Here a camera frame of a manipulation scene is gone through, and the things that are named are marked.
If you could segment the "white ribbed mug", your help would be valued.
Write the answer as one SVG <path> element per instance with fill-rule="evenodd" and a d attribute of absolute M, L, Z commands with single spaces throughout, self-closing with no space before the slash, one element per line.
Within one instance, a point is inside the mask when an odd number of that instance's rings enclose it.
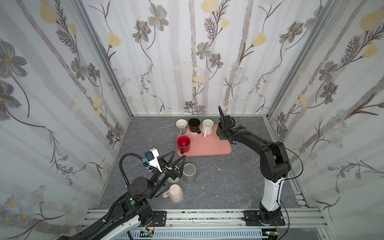
<path fill-rule="evenodd" d="M 214 122 L 210 119 L 203 120 L 202 133 L 204 135 L 204 138 L 211 135 L 213 131 L 214 131 Z"/>

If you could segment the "grey upside-down mug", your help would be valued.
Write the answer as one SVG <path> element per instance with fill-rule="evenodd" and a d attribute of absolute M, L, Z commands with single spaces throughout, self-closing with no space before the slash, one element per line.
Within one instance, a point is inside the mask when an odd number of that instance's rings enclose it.
<path fill-rule="evenodd" d="M 183 167 L 183 180 L 187 184 L 192 184 L 197 179 L 197 168 L 193 164 L 185 164 Z"/>

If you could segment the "pale pink mug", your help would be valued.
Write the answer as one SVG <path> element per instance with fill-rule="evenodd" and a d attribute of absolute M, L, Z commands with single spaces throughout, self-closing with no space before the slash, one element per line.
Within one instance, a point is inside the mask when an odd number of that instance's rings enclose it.
<path fill-rule="evenodd" d="M 173 184 L 162 194 L 162 197 L 169 198 L 173 203 L 179 203 L 184 198 L 184 191 L 179 185 Z"/>

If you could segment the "red mug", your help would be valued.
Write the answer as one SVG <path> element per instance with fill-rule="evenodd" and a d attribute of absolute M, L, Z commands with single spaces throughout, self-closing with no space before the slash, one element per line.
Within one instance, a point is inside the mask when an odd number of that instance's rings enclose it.
<path fill-rule="evenodd" d="M 181 155 L 187 153 L 191 148 L 191 139 L 188 136 L 181 136 L 177 139 L 178 151 Z"/>

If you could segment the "black and white mug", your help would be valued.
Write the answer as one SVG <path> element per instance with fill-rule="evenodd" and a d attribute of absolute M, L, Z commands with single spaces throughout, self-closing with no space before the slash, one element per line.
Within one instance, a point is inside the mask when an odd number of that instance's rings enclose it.
<path fill-rule="evenodd" d="M 199 119 L 197 118 L 189 119 L 188 125 L 189 125 L 189 130 L 193 135 L 201 134 L 201 129 L 200 129 L 201 121 Z"/>

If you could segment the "pink plastic tray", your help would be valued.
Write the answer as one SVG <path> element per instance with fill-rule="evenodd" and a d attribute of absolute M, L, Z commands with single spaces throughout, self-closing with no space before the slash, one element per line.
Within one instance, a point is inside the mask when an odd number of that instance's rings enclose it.
<path fill-rule="evenodd" d="M 202 134 L 193 135 L 187 130 L 185 136 L 190 138 L 191 147 L 184 155 L 187 157 L 229 155 L 232 152 L 231 144 L 227 140 L 220 140 L 216 134 L 217 128 L 218 125 L 214 125 L 213 133 L 206 138 Z"/>

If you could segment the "light grey mug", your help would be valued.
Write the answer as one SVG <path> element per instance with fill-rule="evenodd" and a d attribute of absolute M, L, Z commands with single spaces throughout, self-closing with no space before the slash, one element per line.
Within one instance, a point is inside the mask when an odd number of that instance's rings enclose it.
<path fill-rule="evenodd" d="M 188 129 L 188 122 L 184 119 L 176 121 L 177 132 L 179 135 L 185 135 Z"/>

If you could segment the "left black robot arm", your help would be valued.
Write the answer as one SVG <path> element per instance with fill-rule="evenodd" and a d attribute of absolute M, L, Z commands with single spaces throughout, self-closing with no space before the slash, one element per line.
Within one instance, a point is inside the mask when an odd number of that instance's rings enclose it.
<path fill-rule="evenodd" d="M 169 178 L 180 178 L 184 170 L 187 157 L 183 155 L 174 161 L 175 154 L 172 150 L 159 157 L 156 149 L 146 152 L 144 158 L 134 153 L 124 154 L 119 160 L 119 170 L 127 192 L 117 198 L 108 212 L 88 228 L 74 236 L 61 236 L 59 239 L 115 240 L 131 229 L 154 223 L 155 213 L 148 199 L 154 198 Z M 141 160 L 143 166 L 153 172 L 152 177 L 137 177 L 130 183 L 123 168 L 123 161 L 127 157 Z"/>

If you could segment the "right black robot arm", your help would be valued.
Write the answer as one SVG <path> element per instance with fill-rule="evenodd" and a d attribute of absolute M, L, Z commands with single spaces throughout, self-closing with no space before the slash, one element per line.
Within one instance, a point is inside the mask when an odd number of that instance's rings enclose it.
<path fill-rule="evenodd" d="M 281 192 L 284 182 L 291 180 L 289 172 L 292 165 L 288 156 L 290 149 L 282 142 L 272 142 L 263 139 L 242 125 L 237 125 L 234 118 L 225 115 L 222 108 L 218 107 L 220 120 L 217 135 L 221 141 L 230 144 L 243 144 L 260 157 L 260 172 L 265 179 L 263 198 L 260 202 L 256 217 L 245 216 L 252 222 L 259 222 L 263 226 L 290 226 L 290 218 L 287 222 L 282 210 L 287 211 L 281 202 Z"/>

